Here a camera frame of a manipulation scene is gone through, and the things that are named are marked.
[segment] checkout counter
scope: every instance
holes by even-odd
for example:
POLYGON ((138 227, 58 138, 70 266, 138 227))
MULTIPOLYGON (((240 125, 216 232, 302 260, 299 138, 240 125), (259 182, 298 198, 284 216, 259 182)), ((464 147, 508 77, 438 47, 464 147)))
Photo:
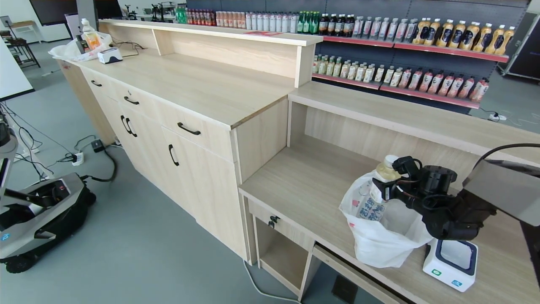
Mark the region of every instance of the checkout counter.
MULTIPOLYGON (((59 62, 99 136, 120 139, 141 174, 299 299, 322 262, 385 303, 540 299, 520 223, 510 216, 489 217, 472 240, 476 282, 460 293, 422 272, 424 247, 400 268, 359 262, 338 210, 352 182, 388 154, 456 171, 459 190, 479 156, 540 143, 539 134, 312 82, 319 36, 114 20, 99 30, 147 48, 107 65, 59 62)), ((530 148, 492 157, 540 167, 530 148)))

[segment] small white device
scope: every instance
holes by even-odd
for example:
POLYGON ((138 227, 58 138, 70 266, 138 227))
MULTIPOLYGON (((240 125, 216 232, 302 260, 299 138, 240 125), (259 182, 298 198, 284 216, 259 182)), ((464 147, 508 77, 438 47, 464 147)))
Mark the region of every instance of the small white device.
POLYGON ((467 241, 433 239, 426 248, 425 273, 460 292, 476 279, 478 246, 467 241))
POLYGON ((122 55, 117 48, 110 48, 98 53, 98 59, 101 63, 109 64, 122 61, 122 55))

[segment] white plastic bag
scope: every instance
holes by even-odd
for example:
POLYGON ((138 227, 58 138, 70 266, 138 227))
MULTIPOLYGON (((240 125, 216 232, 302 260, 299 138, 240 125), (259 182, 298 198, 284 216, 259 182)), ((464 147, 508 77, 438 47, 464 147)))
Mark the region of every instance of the white plastic bag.
POLYGON ((109 44, 112 43, 111 35, 102 32, 97 33, 99 35, 101 45, 88 53, 81 54, 79 48, 77 47, 76 41, 72 40, 66 45, 59 45, 52 48, 52 50, 49 51, 49 54, 54 59, 72 61, 88 61, 96 59, 98 57, 98 53, 110 49, 111 47, 109 46, 109 44))
POLYGON ((345 193, 339 208, 353 232, 355 254, 360 262, 377 268, 401 267, 414 248, 433 237, 426 230, 422 216, 400 200, 388 202, 380 222, 359 218, 373 177, 375 171, 357 179, 345 193))

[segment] wall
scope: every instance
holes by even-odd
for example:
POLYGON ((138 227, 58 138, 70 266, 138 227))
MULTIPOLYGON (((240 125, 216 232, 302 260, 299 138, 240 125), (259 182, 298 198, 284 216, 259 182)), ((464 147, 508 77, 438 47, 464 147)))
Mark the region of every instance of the wall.
POLYGON ((32 89, 4 41, 0 41, 0 62, 0 98, 32 89))
MULTIPOLYGON (((38 34, 44 41, 54 41, 70 38, 64 24, 48 25, 43 27, 34 12, 29 0, 1 0, 0 15, 9 16, 12 22, 33 20, 36 23, 38 34)), ((28 37, 28 42, 35 42, 38 37, 28 37)))

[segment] gray floor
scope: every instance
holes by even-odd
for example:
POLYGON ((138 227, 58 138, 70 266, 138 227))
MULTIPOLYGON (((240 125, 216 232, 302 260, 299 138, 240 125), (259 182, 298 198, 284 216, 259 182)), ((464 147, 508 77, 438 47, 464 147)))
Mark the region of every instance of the gray floor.
MULTIPOLYGON (((95 134, 56 61, 46 53, 53 44, 34 44, 42 68, 25 70, 37 90, 7 101, 7 105, 37 129, 72 150, 76 141, 95 134)), ((493 75, 482 102, 486 110, 511 111, 505 123, 540 133, 540 87, 493 75)), ((487 117, 482 111, 471 114, 487 117)), ((38 154, 46 165, 66 151, 29 128, 44 144, 38 154)), ((0 303, 286 303, 259 295, 242 266, 242 260, 200 228, 156 187, 139 175, 123 150, 109 148, 118 160, 118 177, 112 183, 89 182, 98 196, 87 223, 45 256, 30 271, 9 274, 0 270, 0 303)), ((51 167, 56 176, 70 172, 108 177, 111 163, 102 153, 85 149, 85 163, 51 167)), ((37 174, 28 163, 14 164, 8 187, 21 189, 34 183, 37 174)), ((268 273, 250 267, 266 292, 293 297, 268 273)), ((330 293, 336 273, 322 266, 304 303, 342 303, 330 293)), ((356 302, 376 303, 362 290, 356 302)))

